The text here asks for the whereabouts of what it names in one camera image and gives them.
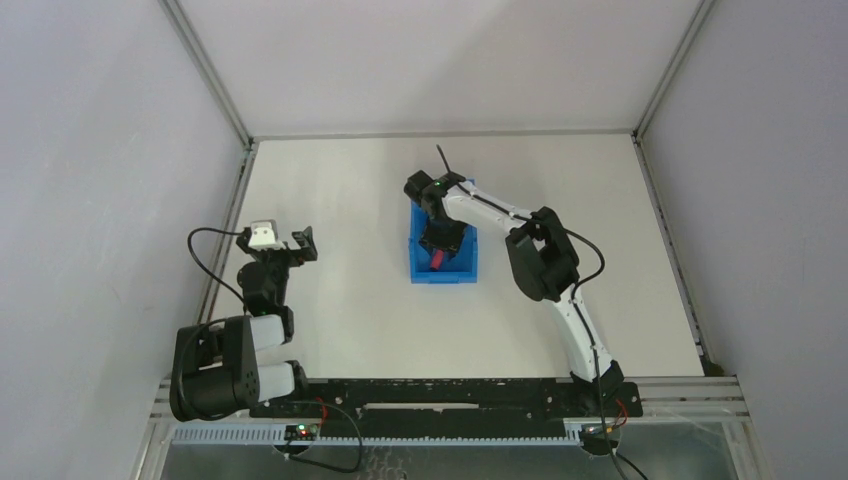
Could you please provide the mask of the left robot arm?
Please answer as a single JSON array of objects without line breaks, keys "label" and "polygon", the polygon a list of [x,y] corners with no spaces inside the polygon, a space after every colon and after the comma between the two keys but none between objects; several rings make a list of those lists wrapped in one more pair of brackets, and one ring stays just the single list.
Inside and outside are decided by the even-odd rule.
[{"label": "left robot arm", "polygon": [[291,269],[318,257],[313,230],[292,232],[294,247],[280,238],[272,220],[254,221],[233,236],[250,258],[230,288],[243,311],[179,329],[169,405],[181,422],[216,421],[273,399],[302,400],[308,391],[298,361],[263,365],[258,355],[294,337],[286,291]]}]

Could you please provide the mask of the red-handled black screwdriver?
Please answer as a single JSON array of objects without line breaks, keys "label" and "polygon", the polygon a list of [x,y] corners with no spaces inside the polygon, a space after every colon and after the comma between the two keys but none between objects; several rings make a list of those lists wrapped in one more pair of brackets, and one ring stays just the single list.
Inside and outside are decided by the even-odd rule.
[{"label": "red-handled black screwdriver", "polygon": [[430,257],[429,262],[429,270],[431,272],[437,272],[441,269],[441,266],[444,262],[445,252],[442,250],[434,250]]}]

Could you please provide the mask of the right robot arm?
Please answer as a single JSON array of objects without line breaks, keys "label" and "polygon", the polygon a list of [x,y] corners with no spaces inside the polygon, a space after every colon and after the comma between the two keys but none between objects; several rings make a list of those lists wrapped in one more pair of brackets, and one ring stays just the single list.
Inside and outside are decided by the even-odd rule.
[{"label": "right robot arm", "polygon": [[530,300],[555,310],[572,380],[604,407],[624,375],[583,301],[587,280],[579,273],[580,259],[572,244],[577,234],[566,229],[551,208],[518,208],[485,194],[455,172],[433,178],[419,170],[407,179],[404,192],[428,217],[419,243],[432,257],[458,254],[472,227],[502,234],[515,284]]}]

